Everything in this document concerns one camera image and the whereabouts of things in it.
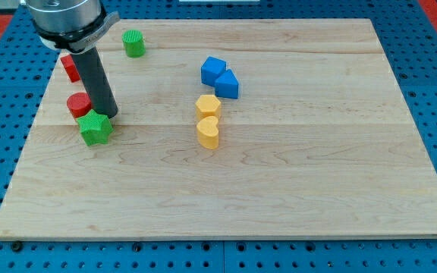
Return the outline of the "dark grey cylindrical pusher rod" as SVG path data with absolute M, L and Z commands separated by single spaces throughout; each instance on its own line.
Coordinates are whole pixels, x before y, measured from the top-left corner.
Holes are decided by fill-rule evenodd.
M 96 47 L 71 56 L 93 109 L 108 118 L 116 116 L 118 106 Z

